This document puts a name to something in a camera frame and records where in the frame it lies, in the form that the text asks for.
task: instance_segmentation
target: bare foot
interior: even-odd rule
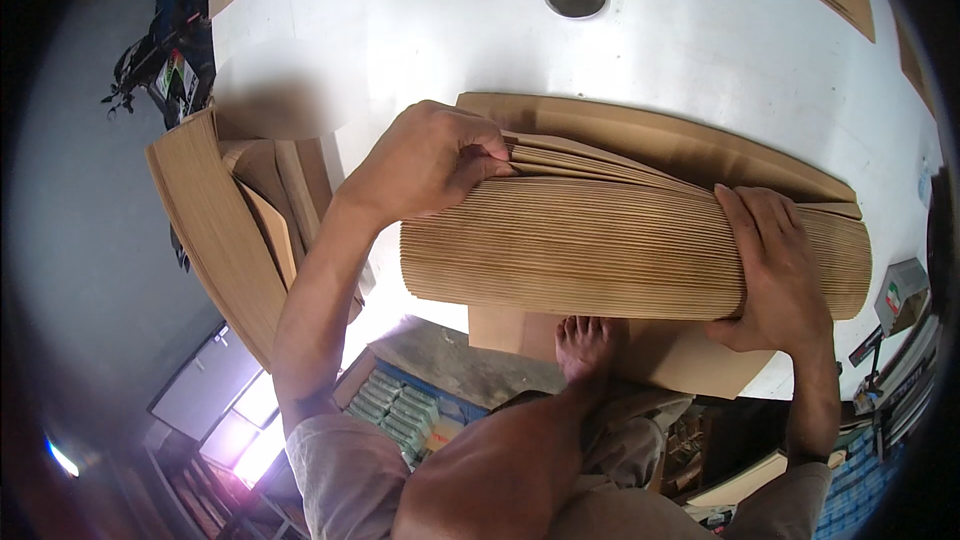
[[[570,317],[557,324],[557,363],[568,385],[606,381],[619,342],[627,336],[627,320]]]

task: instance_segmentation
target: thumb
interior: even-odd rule
[[[476,156],[463,159],[450,177],[450,186],[465,195],[471,188],[489,177],[517,175],[509,162],[488,156]]]
[[[703,324],[703,333],[710,341],[723,344],[731,350],[738,350],[738,339],[743,327],[742,320],[739,319],[720,319],[718,321],[707,321]]]

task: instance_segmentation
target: bare leg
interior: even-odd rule
[[[420,465],[400,497],[392,536],[540,538],[570,498],[580,429],[606,390],[622,319],[570,316],[557,327],[567,387],[475,422]]]

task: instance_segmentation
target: gray wall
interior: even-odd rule
[[[155,0],[74,4],[27,101],[4,202],[5,299],[45,424],[69,453],[146,429],[146,407],[221,316],[177,267],[143,149],[164,131],[143,92],[108,121],[116,59]]]

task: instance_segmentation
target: blue checkered fabric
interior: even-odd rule
[[[894,447],[883,463],[874,449],[874,431],[868,428],[847,447],[846,462],[833,470],[833,482],[813,534],[814,540],[847,537],[877,508],[883,490],[897,473],[901,447]]]

